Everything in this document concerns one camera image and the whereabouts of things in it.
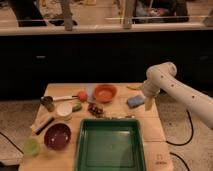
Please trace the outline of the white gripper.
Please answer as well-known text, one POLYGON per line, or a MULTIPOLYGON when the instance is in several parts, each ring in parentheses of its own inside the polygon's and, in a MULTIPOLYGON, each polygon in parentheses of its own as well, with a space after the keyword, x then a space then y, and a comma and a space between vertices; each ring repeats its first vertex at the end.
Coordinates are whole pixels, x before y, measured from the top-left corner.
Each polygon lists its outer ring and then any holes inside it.
POLYGON ((145 110, 149 111, 152 109, 153 101, 160 92, 160 88, 154 85, 151 81, 145 80, 142 84, 142 93, 146 96, 144 100, 145 110))

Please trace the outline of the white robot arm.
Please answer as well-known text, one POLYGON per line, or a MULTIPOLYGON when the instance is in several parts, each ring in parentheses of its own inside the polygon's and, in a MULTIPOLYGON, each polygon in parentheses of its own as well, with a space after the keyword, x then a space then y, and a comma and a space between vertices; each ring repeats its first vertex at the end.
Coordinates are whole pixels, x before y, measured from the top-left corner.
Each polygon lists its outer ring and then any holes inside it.
POLYGON ((178 81, 176 74, 177 68, 172 62, 149 67, 146 71, 147 79, 142 84, 145 98, 151 101, 160 90, 164 90, 213 130, 213 98, 178 81))

